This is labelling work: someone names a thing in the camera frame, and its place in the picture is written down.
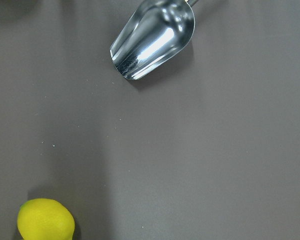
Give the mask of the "yellow lemon near plate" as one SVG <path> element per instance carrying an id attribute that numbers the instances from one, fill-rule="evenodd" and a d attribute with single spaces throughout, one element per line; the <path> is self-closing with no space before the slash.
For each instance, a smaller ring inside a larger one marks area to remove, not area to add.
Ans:
<path id="1" fill-rule="evenodd" d="M 17 227 L 25 240 L 71 240 L 75 221 L 69 210 L 58 201 L 36 198 L 21 205 Z"/>

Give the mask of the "steel ice scoop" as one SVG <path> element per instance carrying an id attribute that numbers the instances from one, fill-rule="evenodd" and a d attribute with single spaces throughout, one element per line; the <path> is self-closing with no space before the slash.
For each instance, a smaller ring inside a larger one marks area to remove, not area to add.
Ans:
<path id="1" fill-rule="evenodd" d="M 182 51 L 195 29 L 193 0 L 144 0 L 110 47 L 116 70 L 139 80 Z"/>

